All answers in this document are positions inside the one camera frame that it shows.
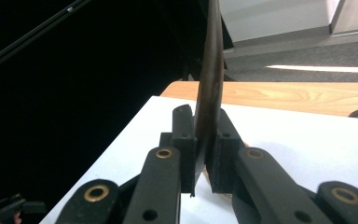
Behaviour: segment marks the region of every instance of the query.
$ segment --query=white wall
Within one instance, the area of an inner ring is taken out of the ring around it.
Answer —
[[[339,0],[220,0],[233,42],[326,26]]]

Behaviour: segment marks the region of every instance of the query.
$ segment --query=mounting hole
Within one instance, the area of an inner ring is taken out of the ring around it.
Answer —
[[[295,211],[295,216],[298,220],[300,220],[302,222],[305,222],[305,223],[312,222],[310,215],[308,215],[307,213],[305,213],[303,211]]]
[[[349,189],[333,188],[331,189],[331,192],[334,197],[344,203],[358,204],[358,195]]]
[[[172,152],[169,149],[160,149],[156,152],[156,156],[161,159],[167,159],[172,156]]]
[[[84,193],[86,201],[95,203],[104,199],[109,193],[109,188],[106,185],[95,185],[87,189]]]
[[[158,213],[156,210],[146,210],[144,211],[144,214],[142,215],[145,221],[153,221],[158,218]]]
[[[248,154],[248,157],[253,159],[261,159],[264,157],[263,152],[256,149],[248,149],[246,153]]]

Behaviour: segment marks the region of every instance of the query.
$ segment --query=white table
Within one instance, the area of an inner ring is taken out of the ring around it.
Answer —
[[[152,97],[101,157],[41,223],[54,223],[65,203],[84,183],[101,178],[121,185],[138,175],[147,152],[170,132],[172,110],[195,101]],[[297,182],[316,191],[324,181],[358,188],[358,119],[239,105],[222,105],[251,147],[268,151]],[[237,223],[230,200],[213,195],[202,176],[196,197],[182,194],[181,223]]]

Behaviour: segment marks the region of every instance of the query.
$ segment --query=wooden table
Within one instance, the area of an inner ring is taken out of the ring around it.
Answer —
[[[196,100],[198,87],[175,81],[160,96]],[[225,82],[222,102],[347,117],[358,110],[358,83]]]

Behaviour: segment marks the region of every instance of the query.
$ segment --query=white surface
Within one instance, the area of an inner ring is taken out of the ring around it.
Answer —
[[[129,125],[48,213],[54,223],[77,188],[96,178],[118,185],[138,175],[159,135],[170,132],[172,110],[195,102],[152,97]],[[238,105],[222,105],[241,138],[268,151],[297,184],[316,191],[324,181],[338,180],[358,188],[358,119]],[[181,223],[237,223],[230,201],[213,195],[201,177],[196,197],[182,194]]]
[[[233,42],[327,26],[339,0],[220,0]]]

